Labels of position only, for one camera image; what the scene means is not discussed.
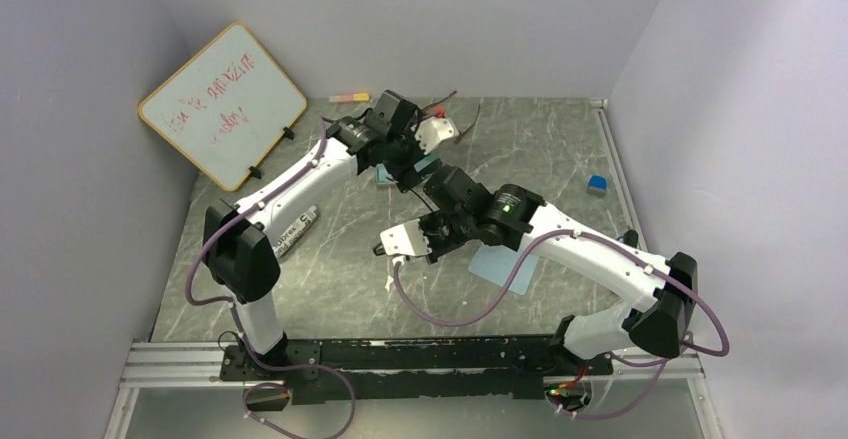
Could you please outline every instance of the whiteboard frame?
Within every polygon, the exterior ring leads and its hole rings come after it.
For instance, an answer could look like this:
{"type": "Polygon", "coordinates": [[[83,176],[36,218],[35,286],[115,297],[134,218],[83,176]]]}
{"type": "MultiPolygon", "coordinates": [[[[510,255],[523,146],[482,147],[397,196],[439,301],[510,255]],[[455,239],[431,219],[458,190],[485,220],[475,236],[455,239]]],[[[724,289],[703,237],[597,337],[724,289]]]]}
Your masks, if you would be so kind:
{"type": "MultiPolygon", "coordinates": [[[[145,124],[147,124],[148,126],[150,126],[150,127],[151,127],[154,131],[156,131],[156,133],[157,133],[157,134],[159,134],[159,135],[160,135],[160,136],[162,136],[162,137],[163,137],[166,141],[168,141],[168,143],[169,143],[171,146],[173,146],[173,147],[174,147],[174,149],[176,149],[176,150],[180,151],[180,154],[182,154],[182,155],[183,155],[183,157],[185,157],[186,159],[188,159],[189,161],[191,161],[191,163],[192,163],[192,164],[194,164],[194,166],[195,166],[195,167],[197,167],[197,168],[200,170],[200,172],[202,172],[202,173],[203,173],[203,174],[205,174],[207,177],[209,177],[209,179],[211,179],[211,180],[212,180],[212,182],[214,182],[214,183],[215,183],[218,187],[220,187],[221,189],[223,189],[223,190],[225,190],[225,191],[227,191],[227,192],[233,192],[233,191],[237,191],[238,189],[240,189],[240,188],[241,188],[241,186],[243,186],[243,185],[244,185],[244,182],[247,180],[247,178],[248,178],[248,177],[250,177],[250,169],[245,169],[245,171],[244,171],[244,176],[243,176],[243,177],[242,177],[242,178],[238,181],[238,184],[236,184],[236,185],[235,185],[235,187],[228,188],[228,187],[224,186],[223,184],[221,184],[221,182],[218,180],[218,178],[217,178],[217,177],[215,177],[215,176],[213,176],[212,174],[210,174],[210,173],[209,173],[209,172],[208,172],[208,171],[207,171],[207,170],[206,170],[203,166],[201,166],[200,164],[198,164],[198,163],[197,163],[197,161],[195,161],[195,159],[194,159],[193,157],[191,157],[188,153],[186,153],[186,151],[185,151],[185,150],[183,150],[183,148],[181,148],[181,147],[180,147],[179,145],[177,145],[177,144],[176,144],[173,140],[171,140],[171,138],[170,138],[170,137],[168,137],[168,135],[167,135],[167,134],[165,134],[165,133],[164,133],[164,131],[162,131],[162,130],[161,130],[160,128],[158,128],[158,127],[157,127],[157,126],[156,126],[156,125],[155,125],[152,121],[150,121],[147,117],[145,117],[145,116],[144,116],[144,113],[142,112],[142,109],[144,108],[144,105],[145,105],[145,104],[147,104],[147,102],[148,102],[148,101],[150,101],[151,99],[153,99],[153,97],[154,97],[154,96],[156,96],[156,94],[157,94],[160,90],[164,89],[164,88],[165,88],[165,86],[167,86],[168,84],[170,84],[170,83],[171,83],[171,81],[172,81],[172,80],[174,80],[177,76],[179,76],[179,75],[180,75],[180,73],[181,73],[181,72],[183,72],[183,70],[184,70],[185,68],[187,68],[188,66],[190,66],[190,65],[191,65],[191,64],[192,64],[192,63],[193,63],[196,59],[198,59],[201,55],[203,55],[203,53],[204,53],[204,52],[206,52],[206,50],[207,50],[207,49],[209,49],[209,48],[210,48],[213,44],[215,44],[216,42],[218,42],[218,39],[220,39],[221,37],[223,37],[223,36],[224,36],[224,34],[226,34],[227,32],[229,32],[229,30],[230,30],[230,29],[232,29],[232,28],[234,28],[234,27],[241,27],[242,29],[244,29],[244,31],[245,31],[245,32],[247,32],[247,34],[250,36],[250,38],[251,38],[251,39],[253,39],[254,41],[256,41],[256,44],[259,46],[259,49],[260,49],[263,53],[265,53],[265,55],[268,57],[268,59],[271,61],[271,63],[272,63],[272,64],[274,64],[274,66],[276,66],[276,67],[277,67],[277,70],[278,70],[278,71],[280,71],[280,74],[282,74],[282,75],[283,75],[283,77],[284,77],[284,78],[285,78],[285,79],[289,82],[289,84],[291,84],[291,85],[292,85],[292,87],[294,88],[294,90],[295,90],[295,91],[297,91],[297,94],[298,94],[301,98],[303,98],[303,109],[301,109],[301,110],[300,110],[300,112],[298,112],[298,113],[297,113],[297,115],[295,115],[294,119],[292,119],[292,122],[291,122],[288,126],[286,126],[286,127],[292,127],[292,126],[294,125],[294,123],[295,123],[295,122],[297,122],[297,120],[298,120],[298,119],[300,119],[300,117],[303,115],[303,112],[304,112],[304,111],[306,110],[306,108],[308,107],[308,101],[306,100],[306,96],[304,96],[304,95],[303,95],[303,93],[300,91],[300,89],[297,87],[297,85],[296,85],[294,82],[292,82],[292,80],[291,80],[291,78],[289,78],[288,74],[286,74],[286,72],[285,72],[285,71],[283,71],[283,68],[281,68],[281,67],[280,67],[280,65],[279,65],[279,64],[277,64],[277,61],[275,61],[275,60],[274,60],[274,57],[273,57],[273,56],[271,56],[271,54],[269,54],[269,53],[268,53],[268,50],[267,50],[267,49],[265,49],[265,46],[263,46],[263,45],[262,45],[262,43],[261,43],[261,42],[259,42],[259,39],[257,39],[257,38],[256,38],[256,36],[255,36],[255,35],[253,35],[253,32],[251,32],[251,31],[250,31],[250,29],[248,29],[248,28],[247,28],[247,26],[246,26],[243,22],[240,22],[240,21],[236,21],[236,22],[234,22],[234,23],[230,24],[229,26],[227,26],[226,28],[224,28],[224,30],[223,30],[223,31],[221,31],[221,32],[220,32],[217,36],[215,36],[215,38],[214,38],[214,39],[212,39],[211,41],[209,41],[209,43],[208,43],[208,44],[206,44],[205,46],[203,46],[203,49],[201,49],[201,50],[200,50],[200,51],[198,51],[195,55],[193,55],[193,56],[191,57],[191,59],[189,59],[189,60],[188,60],[188,62],[186,62],[185,64],[183,64],[183,65],[182,65],[182,67],[180,67],[179,69],[177,69],[177,71],[176,71],[175,73],[171,74],[171,77],[169,77],[169,78],[168,78],[168,80],[166,80],[165,82],[163,82],[163,83],[162,83],[159,87],[157,87],[157,88],[156,88],[153,92],[151,92],[151,93],[150,93],[150,94],[149,94],[149,95],[148,95],[148,96],[147,96],[147,97],[146,97],[143,101],[141,101],[141,103],[138,105],[138,108],[137,108],[138,117],[139,117],[142,121],[144,121],[144,123],[145,123],[145,124]]],[[[257,167],[257,166],[259,166],[259,164],[261,164],[261,163],[262,163],[262,161],[263,161],[263,160],[265,160],[265,158],[268,156],[268,154],[271,152],[271,150],[273,150],[273,149],[274,149],[274,147],[276,147],[276,146],[277,146],[277,144],[280,142],[280,139],[282,139],[284,135],[285,135],[285,128],[280,129],[280,135],[279,135],[279,136],[277,136],[277,138],[276,138],[276,139],[274,139],[274,141],[271,143],[271,146],[270,146],[270,147],[269,147],[269,148],[268,148],[265,152],[263,152],[261,156],[259,156],[259,160],[257,160],[256,164],[253,164],[252,166],[253,166],[253,167],[257,167]]]]}

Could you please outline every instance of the red handwriting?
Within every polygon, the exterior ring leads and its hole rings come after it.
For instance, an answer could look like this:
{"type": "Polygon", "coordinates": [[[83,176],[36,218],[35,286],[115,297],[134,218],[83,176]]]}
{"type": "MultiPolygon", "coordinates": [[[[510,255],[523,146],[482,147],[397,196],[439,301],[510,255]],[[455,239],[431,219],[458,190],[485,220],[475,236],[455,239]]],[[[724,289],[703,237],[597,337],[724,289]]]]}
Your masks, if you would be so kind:
{"type": "Polygon", "coordinates": [[[172,131],[176,132],[177,134],[179,134],[180,132],[182,132],[183,129],[185,129],[184,124],[186,123],[186,121],[188,121],[188,114],[183,111],[175,112],[173,117],[171,117],[170,120],[167,120],[168,126],[171,128],[172,131]]]}
{"type": "Polygon", "coordinates": [[[206,94],[212,99],[218,99],[227,92],[227,88],[238,82],[245,74],[252,71],[256,65],[253,63],[253,58],[248,53],[244,53],[237,61],[232,61],[227,70],[220,74],[212,81],[212,85],[206,88],[206,94]]]}
{"type": "Polygon", "coordinates": [[[187,106],[191,106],[191,107],[197,109],[198,111],[202,111],[202,110],[206,109],[206,106],[204,106],[203,103],[200,102],[200,99],[198,99],[196,97],[189,97],[188,99],[177,99],[177,101],[179,101],[182,104],[185,104],[187,106]]]}
{"type": "Polygon", "coordinates": [[[222,139],[233,132],[238,126],[250,124],[250,119],[247,118],[247,114],[244,113],[244,109],[241,106],[239,106],[238,112],[233,112],[232,114],[221,113],[220,117],[221,128],[212,135],[212,144],[221,144],[223,142],[222,139]]]}

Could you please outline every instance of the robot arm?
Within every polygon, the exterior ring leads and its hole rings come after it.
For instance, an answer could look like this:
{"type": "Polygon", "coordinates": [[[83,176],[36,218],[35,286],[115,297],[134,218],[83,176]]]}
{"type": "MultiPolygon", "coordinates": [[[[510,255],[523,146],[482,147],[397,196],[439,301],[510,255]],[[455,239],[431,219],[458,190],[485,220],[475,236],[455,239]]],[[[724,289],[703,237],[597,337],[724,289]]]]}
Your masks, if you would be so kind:
{"type": "Polygon", "coordinates": [[[522,187],[507,184],[491,194],[456,167],[433,174],[424,192],[439,210],[384,231],[382,251],[432,263],[473,239],[514,251],[532,249],[622,299],[608,310],[563,319],[552,340],[553,355],[580,363],[634,345],[660,357],[680,354],[694,304],[660,276],[694,290],[697,266],[691,257],[678,253],[667,261],[618,243],[522,187]]]}
{"type": "Polygon", "coordinates": [[[373,110],[332,122],[326,137],[271,183],[231,206],[223,200],[206,211],[204,242],[239,211],[255,208],[212,245],[203,258],[234,307],[251,345],[269,364],[284,364],[287,338],[277,318],[272,290],[280,267],[269,237],[277,238],[309,206],[366,169],[384,164],[402,191],[440,167],[415,165],[457,134],[449,119],[423,120],[415,104],[386,91],[373,110]]]}

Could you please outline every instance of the white object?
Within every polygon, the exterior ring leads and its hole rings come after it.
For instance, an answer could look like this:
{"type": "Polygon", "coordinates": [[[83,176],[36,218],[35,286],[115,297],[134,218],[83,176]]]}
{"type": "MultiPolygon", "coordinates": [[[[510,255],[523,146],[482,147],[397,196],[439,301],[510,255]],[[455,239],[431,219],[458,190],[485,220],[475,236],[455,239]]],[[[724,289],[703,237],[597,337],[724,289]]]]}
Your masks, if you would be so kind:
{"type": "Polygon", "coordinates": [[[422,121],[418,127],[418,132],[415,133],[415,139],[424,151],[424,154],[430,154],[435,151],[439,144],[453,139],[459,135],[453,121],[446,118],[432,117],[426,121],[422,121]]]}
{"type": "MultiPolygon", "coordinates": [[[[222,286],[224,292],[233,297],[233,293],[222,286]]],[[[236,307],[236,313],[239,315],[242,327],[247,338],[250,340],[250,345],[258,354],[265,354],[270,351],[283,338],[283,326],[280,324],[280,318],[277,317],[277,309],[274,307],[274,293],[268,292],[260,299],[240,303],[233,297],[233,303],[236,307]]]]}
{"type": "Polygon", "coordinates": [[[418,219],[404,222],[380,233],[383,249],[389,256],[426,256],[433,252],[418,227],[418,219]]]}
{"type": "Polygon", "coordinates": [[[603,352],[633,347],[630,335],[621,328],[630,310],[629,304],[619,302],[605,311],[575,317],[565,331],[562,345],[587,360],[603,352]]]}
{"type": "MultiPolygon", "coordinates": [[[[530,225],[533,230],[522,237],[520,249],[523,250],[531,241],[545,233],[557,229],[574,229],[577,238],[559,236],[549,239],[536,246],[533,254],[577,271],[614,292],[640,312],[647,311],[657,301],[654,290],[665,286],[665,281],[656,276],[645,275],[641,267],[614,250],[592,240],[580,238],[581,234],[587,232],[604,235],[565,215],[553,204],[539,207],[530,219],[530,225]]],[[[665,265],[664,257],[639,251],[625,244],[618,245],[638,255],[654,269],[668,273],[669,267],[665,265]]]]}
{"type": "Polygon", "coordinates": [[[306,108],[255,37],[231,24],[138,106],[141,119],[233,191],[306,108]]]}
{"type": "MultiPolygon", "coordinates": [[[[237,201],[236,208],[243,211],[260,202],[268,193],[280,187],[309,164],[317,150],[318,144],[265,187],[237,201]]],[[[247,219],[253,224],[262,223],[266,236],[281,237],[300,217],[301,211],[307,210],[324,194],[354,176],[356,176],[356,156],[348,154],[347,146],[336,139],[327,139],[327,147],[318,162],[318,167],[310,169],[282,194],[271,199],[264,209],[253,213],[247,219]]]]}
{"type": "Polygon", "coordinates": [[[277,239],[277,242],[274,243],[274,255],[277,256],[277,259],[282,258],[283,255],[291,249],[294,243],[300,239],[300,236],[302,236],[307,229],[312,227],[315,219],[318,219],[318,208],[312,206],[301,214],[288,229],[286,229],[286,232],[284,232],[283,235],[277,239]]]}

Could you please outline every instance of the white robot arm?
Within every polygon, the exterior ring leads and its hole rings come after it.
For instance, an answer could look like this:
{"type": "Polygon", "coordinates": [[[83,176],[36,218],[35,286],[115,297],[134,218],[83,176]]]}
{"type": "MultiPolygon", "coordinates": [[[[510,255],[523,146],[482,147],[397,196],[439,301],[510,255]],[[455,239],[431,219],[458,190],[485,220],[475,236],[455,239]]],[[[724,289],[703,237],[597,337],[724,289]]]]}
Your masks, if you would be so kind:
{"type": "Polygon", "coordinates": [[[384,164],[401,191],[417,186],[432,170],[415,166],[442,142],[458,135],[450,119],[422,118],[415,104],[386,91],[362,116],[327,121],[325,137],[301,160],[234,206],[218,201],[206,211],[204,242],[241,211],[253,210],[230,226],[203,262],[234,307],[253,349],[269,364],[285,362],[287,338],[274,307],[272,289],[280,276],[269,237],[280,237],[309,206],[369,167],[384,164]]]}

